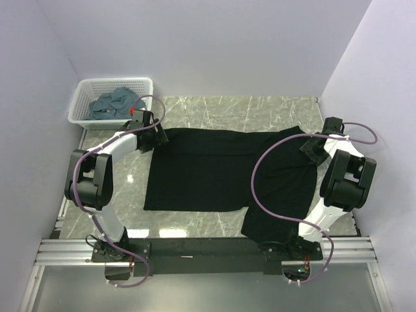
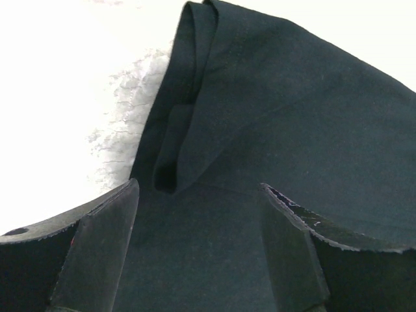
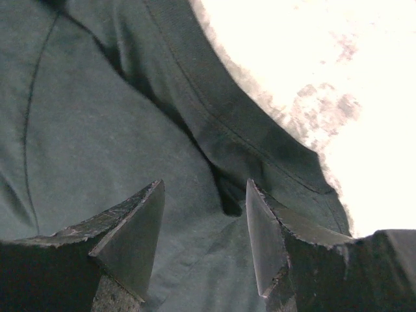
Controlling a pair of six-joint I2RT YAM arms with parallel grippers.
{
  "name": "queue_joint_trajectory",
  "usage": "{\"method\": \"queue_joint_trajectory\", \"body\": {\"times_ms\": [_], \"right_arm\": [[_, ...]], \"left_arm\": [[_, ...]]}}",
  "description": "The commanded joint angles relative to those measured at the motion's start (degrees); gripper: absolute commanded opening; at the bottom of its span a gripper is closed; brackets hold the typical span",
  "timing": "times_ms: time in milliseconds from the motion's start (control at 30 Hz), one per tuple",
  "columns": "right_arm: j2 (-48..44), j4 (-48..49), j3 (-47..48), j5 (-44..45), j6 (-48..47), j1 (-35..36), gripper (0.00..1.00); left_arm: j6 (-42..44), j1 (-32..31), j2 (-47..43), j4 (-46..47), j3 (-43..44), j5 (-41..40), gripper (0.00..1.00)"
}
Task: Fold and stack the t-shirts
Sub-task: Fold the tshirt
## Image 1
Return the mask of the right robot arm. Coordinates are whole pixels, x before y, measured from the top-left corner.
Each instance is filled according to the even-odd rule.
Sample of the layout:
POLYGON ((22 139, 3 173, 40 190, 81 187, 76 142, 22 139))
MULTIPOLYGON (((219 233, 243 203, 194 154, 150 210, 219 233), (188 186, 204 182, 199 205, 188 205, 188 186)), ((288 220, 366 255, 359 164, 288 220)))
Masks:
POLYGON ((331 161, 320 185, 320 200, 305 218, 307 223, 300 222, 298 231, 285 243, 286 254, 292 259, 317 251, 322 232, 367 201, 377 162, 353 146, 344 128, 342 119, 326 118, 320 134, 328 138, 310 138, 300 148, 317 165, 328 158, 331 161))

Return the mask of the black t shirt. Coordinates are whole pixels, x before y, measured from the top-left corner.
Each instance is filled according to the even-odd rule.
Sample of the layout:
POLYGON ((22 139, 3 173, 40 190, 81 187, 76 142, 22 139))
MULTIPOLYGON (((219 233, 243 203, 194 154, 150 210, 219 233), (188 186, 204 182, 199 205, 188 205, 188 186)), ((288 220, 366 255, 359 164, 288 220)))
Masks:
POLYGON ((167 129, 153 150, 144 209, 230 212, 247 208, 241 232, 255 242, 286 243, 307 216, 317 166, 300 151, 299 127, 241 133, 167 129))

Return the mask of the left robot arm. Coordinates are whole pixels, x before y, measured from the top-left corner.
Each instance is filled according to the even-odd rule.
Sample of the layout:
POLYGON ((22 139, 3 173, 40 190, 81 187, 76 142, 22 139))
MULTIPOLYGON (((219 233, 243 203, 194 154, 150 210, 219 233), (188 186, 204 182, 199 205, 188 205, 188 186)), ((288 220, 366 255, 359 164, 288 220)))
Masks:
POLYGON ((161 121, 148 110, 133 110, 132 119, 108 140, 71 153, 64 195, 92 220, 99 236, 95 249, 115 261, 132 254, 126 228, 111 207, 113 165, 138 150, 146 153, 168 142, 161 121))

